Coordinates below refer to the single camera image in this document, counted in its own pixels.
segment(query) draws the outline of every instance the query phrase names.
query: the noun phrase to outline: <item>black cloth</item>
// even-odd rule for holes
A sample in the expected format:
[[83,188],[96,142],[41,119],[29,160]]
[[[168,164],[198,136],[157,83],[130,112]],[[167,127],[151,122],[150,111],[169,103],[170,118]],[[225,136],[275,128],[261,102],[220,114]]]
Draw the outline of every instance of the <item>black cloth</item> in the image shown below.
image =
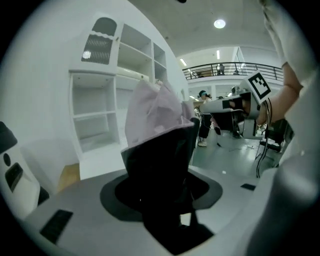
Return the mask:
[[209,134],[210,125],[211,125],[211,115],[203,114],[201,117],[201,126],[199,130],[199,137],[206,139]]

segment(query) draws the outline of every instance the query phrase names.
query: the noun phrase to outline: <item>chair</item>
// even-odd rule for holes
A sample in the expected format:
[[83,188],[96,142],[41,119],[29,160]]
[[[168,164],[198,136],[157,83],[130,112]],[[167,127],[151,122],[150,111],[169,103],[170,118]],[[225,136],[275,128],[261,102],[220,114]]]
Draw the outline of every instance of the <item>chair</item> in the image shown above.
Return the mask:
[[[288,126],[288,122],[285,119],[281,119],[281,120],[276,121],[274,124],[272,124],[270,126],[270,128],[268,129],[268,131],[263,131],[263,132],[268,132],[265,134],[266,137],[275,141],[275,143],[279,144],[279,145],[274,145],[274,144],[268,143],[266,146],[267,149],[271,149],[273,151],[276,151],[277,153],[279,153],[281,151],[281,149],[282,149],[281,144],[285,139],[285,132],[286,132],[287,126]],[[263,140],[260,141],[259,147],[256,151],[255,159],[257,159],[262,154],[262,153],[258,154],[260,145],[265,146],[266,142]]]

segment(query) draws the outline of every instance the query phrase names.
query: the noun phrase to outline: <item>railing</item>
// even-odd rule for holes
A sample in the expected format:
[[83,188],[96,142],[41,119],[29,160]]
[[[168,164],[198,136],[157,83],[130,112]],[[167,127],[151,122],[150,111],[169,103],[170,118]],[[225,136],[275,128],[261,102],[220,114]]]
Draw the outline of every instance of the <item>railing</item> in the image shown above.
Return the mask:
[[215,76],[247,76],[259,70],[268,79],[284,80],[281,68],[250,62],[219,62],[183,69],[187,80]]

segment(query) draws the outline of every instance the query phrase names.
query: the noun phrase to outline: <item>shelf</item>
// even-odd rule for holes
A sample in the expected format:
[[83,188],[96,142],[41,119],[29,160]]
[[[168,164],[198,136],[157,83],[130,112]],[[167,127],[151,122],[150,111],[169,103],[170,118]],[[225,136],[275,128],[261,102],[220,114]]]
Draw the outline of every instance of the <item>shelf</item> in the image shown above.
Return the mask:
[[123,25],[120,42],[146,54],[151,58],[151,40],[127,24]]
[[108,147],[113,148],[114,146],[119,145],[115,142],[108,133],[101,133],[91,137],[80,139],[80,146],[83,153]]
[[140,81],[139,79],[118,74],[115,78],[115,88],[133,91]]
[[157,61],[154,61],[154,77],[161,81],[167,80],[167,69]]
[[85,119],[94,118],[98,116],[104,116],[107,114],[113,114],[115,112],[116,111],[102,111],[102,112],[92,112],[92,113],[85,113],[85,114],[76,114],[73,116],[73,118],[77,121],[80,121],[80,120],[85,120]]
[[145,81],[150,81],[150,78],[148,75],[142,74],[142,73],[138,73],[136,71],[127,69],[127,68],[123,68],[120,66],[117,66],[116,68],[116,74],[118,76],[123,76],[123,77],[129,77],[129,78],[133,78],[133,79],[138,79],[138,80],[145,80]]
[[98,73],[73,73],[74,88],[105,88],[112,83],[113,75]]
[[119,46],[118,66],[139,73],[141,67],[151,61],[151,57],[143,52],[121,42]]
[[153,43],[153,55],[154,55],[154,61],[162,65],[164,68],[166,65],[166,53],[164,50],[162,50],[158,45]]
[[161,63],[159,63],[158,61],[154,60],[155,63],[157,63],[158,65],[160,65],[161,67],[163,67],[165,70],[167,69],[164,65],[162,65]]
[[94,73],[72,74],[73,115],[115,111],[115,77]]
[[83,153],[120,143],[115,112],[76,118],[74,126]]

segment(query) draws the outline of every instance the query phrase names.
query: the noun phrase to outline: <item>black button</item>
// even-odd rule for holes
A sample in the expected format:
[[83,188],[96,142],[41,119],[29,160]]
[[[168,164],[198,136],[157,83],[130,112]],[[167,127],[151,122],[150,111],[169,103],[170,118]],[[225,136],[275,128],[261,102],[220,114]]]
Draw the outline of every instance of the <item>black button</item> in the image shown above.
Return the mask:
[[11,166],[11,159],[10,159],[10,156],[7,153],[5,153],[3,155],[3,161],[4,161],[6,166],[8,166],[8,167]]

